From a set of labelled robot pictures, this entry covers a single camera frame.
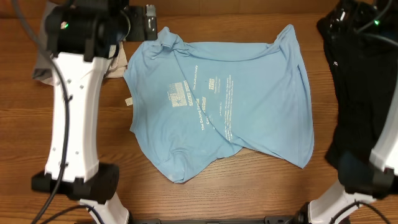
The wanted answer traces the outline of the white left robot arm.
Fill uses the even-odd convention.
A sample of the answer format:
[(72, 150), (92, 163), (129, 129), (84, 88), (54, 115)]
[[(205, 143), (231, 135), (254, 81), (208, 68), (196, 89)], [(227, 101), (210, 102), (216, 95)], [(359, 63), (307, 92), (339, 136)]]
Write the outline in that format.
[(43, 171), (31, 187), (75, 200), (95, 223), (132, 223), (117, 193), (119, 167), (100, 162), (96, 131), (103, 78), (123, 58), (124, 41), (157, 38), (153, 5), (127, 1), (48, 2), (33, 77), (52, 82), (52, 142)]

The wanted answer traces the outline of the light blue printed t-shirt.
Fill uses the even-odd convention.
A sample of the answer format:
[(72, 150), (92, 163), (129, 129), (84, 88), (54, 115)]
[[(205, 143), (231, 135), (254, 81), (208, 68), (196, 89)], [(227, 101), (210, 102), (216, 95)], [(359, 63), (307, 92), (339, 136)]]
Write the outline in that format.
[(267, 43), (143, 42), (124, 79), (131, 131), (170, 181), (184, 183), (246, 147), (305, 167), (313, 152), (310, 84), (292, 25)]

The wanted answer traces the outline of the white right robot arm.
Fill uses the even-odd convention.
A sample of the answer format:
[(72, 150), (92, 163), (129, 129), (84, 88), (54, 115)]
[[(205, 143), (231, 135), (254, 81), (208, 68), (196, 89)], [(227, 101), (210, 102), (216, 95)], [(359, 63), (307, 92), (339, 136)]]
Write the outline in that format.
[(340, 1), (317, 29), (338, 102), (325, 156), (338, 178), (294, 223), (348, 223), (397, 193), (397, 2)]

